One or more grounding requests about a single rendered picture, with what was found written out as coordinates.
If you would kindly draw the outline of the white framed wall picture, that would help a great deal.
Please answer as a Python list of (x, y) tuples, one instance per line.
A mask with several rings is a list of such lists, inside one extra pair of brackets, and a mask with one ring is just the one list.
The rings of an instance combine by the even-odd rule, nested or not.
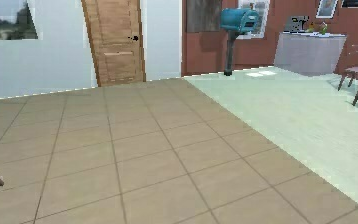
[(320, 19), (332, 19), (338, 0), (320, 0), (316, 17)]

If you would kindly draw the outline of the teal mailbox on post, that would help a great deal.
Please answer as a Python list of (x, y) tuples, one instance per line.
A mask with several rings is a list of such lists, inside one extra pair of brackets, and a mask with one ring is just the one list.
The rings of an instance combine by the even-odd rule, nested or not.
[(232, 74), (234, 42), (240, 35), (255, 30), (259, 14), (251, 8), (225, 8), (221, 12), (220, 27), (228, 34), (224, 75)]

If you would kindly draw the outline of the white framed window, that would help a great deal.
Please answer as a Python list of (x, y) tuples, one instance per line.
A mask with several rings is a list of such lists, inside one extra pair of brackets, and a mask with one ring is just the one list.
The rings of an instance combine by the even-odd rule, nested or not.
[(239, 8), (253, 8), (259, 14), (255, 30), (240, 36), (240, 39), (260, 39), (264, 37), (270, 0), (238, 0)]

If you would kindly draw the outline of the brown chair with pink seat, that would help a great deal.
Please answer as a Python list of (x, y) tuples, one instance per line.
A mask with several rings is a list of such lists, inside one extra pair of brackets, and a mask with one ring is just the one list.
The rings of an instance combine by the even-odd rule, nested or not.
[(341, 74), (338, 89), (341, 89), (346, 78), (350, 79), (348, 86), (351, 86), (353, 81), (358, 78), (358, 43), (351, 44), (347, 47), (346, 61), (347, 65)]

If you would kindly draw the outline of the brown wooden room door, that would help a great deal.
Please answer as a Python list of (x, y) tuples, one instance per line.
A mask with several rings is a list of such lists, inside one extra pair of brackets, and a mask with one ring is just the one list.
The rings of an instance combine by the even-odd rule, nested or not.
[[(81, 0), (99, 86), (145, 82), (140, 0)], [(139, 41), (128, 39), (138, 36)]]

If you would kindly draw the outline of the grey coffee machine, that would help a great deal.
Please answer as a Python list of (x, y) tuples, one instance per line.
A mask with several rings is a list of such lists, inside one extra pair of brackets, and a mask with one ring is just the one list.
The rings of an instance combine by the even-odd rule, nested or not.
[(290, 16), (284, 26), (285, 32), (299, 33), (304, 31), (304, 24), (309, 20), (308, 16)]

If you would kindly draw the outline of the window with landscape view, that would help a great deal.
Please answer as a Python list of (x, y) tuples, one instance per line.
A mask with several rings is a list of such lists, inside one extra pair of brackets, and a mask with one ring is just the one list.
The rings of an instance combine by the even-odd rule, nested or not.
[(28, 0), (0, 0), (0, 40), (37, 38)]

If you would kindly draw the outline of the green and yellow small item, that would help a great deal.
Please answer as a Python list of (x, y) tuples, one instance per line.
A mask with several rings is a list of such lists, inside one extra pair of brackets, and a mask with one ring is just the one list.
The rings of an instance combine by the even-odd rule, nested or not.
[(322, 22), (320, 25), (316, 25), (312, 22), (307, 29), (308, 33), (318, 32), (319, 34), (324, 35), (327, 32), (328, 25), (325, 22)]

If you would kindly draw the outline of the grey cloth covered table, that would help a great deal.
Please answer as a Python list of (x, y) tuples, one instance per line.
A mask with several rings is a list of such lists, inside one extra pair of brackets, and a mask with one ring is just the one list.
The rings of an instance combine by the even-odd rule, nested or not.
[(346, 39), (344, 34), (282, 32), (274, 66), (305, 76), (331, 74), (336, 69)]

